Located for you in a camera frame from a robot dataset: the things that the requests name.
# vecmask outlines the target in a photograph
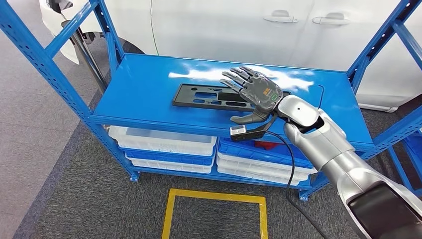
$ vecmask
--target robot finger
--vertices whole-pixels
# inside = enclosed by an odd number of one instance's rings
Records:
[[[250,69],[247,66],[241,66],[239,68],[242,69],[244,72],[248,73],[249,76],[256,76],[256,75],[258,75],[258,72]]]
[[[236,76],[236,75],[234,75],[230,72],[224,71],[222,74],[224,76],[229,77],[230,79],[234,80],[236,83],[238,83],[241,86],[246,84],[246,81],[244,79],[242,79],[239,76]]]
[[[239,93],[239,91],[242,89],[238,87],[237,85],[233,84],[231,81],[228,81],[226,79],[221,79],[220,82],[230,87],[232,90],[236,91],[237,93]]]
[[[238,76],[240,76],[241,78],[243,78],[244,80],[249,80],[250,75],[242,70],[240,70],[239,68],[230,68],[230,71],[233,73],[236,73]]]

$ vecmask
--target yellow floor marking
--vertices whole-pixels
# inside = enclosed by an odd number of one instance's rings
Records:
[[[257,203],[259,204],[259,221],[260,221],[260,234],[261,239],[268,238],[267,232],[267,205],[264,197],[259,196],[247,196],[239,194],[227,194],[227,193],[210,193],[201,191],[191,191],[182,189],[170,189],[169,199],[167,201],[166,216],[164,218],[163,234],[161,239],[170,238],[170,228],[173,217],[174,201],[176,196],[190,197],[190,198],[202,198],[212,200],[223,200],[223,201],[234,201],[244,203]]]

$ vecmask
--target white car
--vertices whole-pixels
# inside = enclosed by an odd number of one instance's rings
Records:
[[[40,0],[53,35],[87,0]],[[345,71],[398,0],[105,0],[117,34],[145,54]],[[406,22],[422,39],[422,8]],[[100,36],[92,13],[87,41]],[[70,41],[61,52],[75,63]],[[422,93],[422,71],[394,36],[369,65],[357,98],[393,112]]]

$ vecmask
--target robotic arm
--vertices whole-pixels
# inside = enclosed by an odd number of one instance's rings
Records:
[[[337,189],[355,231],[368,239],[422,238],[422,202],[403,185],[369,166],[346,140],[344,131],[322,110],[288,95],[263,74],[247,67],[232,68],[220,81],[255,105],[255,111],[231,120],[233,141],[261,138],[276,116],[285,120],[284,132],[314,167]],[[244,124],[264,122],[254,130]]]

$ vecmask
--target red object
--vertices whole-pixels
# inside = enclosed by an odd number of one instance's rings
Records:
[[[254,141],[253,145],[256,148],[264,148],[265,150],[271,150],[282,143],[272,143],[272,142],[261,142],[261,141]]]

